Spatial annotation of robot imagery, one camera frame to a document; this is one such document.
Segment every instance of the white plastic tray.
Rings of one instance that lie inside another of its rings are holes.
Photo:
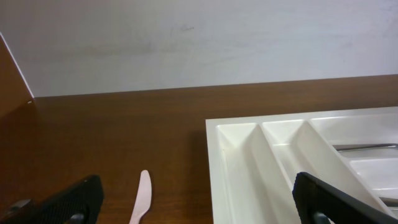
[[[332,145],[397,143],[398,107],[209,119],[206,131],[215,224],[300,223],[301,171],[394,216],[379,197],[398,198],[398,152]]]

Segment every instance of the wooden table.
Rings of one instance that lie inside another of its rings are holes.
[[[99,174],[98,223],[212,223],[205,119],[398,105],[398,75],[36,98],[0,120],[0,210]]]

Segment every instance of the white wall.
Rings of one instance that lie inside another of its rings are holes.
[[[2,0],[35,96],[398,73],[397,0]]]

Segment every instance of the table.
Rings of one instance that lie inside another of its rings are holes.
[[[0,210],[101,177],[99,224],[212,223],[205,120],[398,105],[398,75],[35,98],[0,120]]]

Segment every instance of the brown wooden surface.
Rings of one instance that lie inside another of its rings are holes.
[[[0,117],[31,99],[25,82],[0,36]]]
[[[212,223],[205,119],[398,105],[398,75],[36,98],[0,120],[0,210],[101,176],[98,223]]]

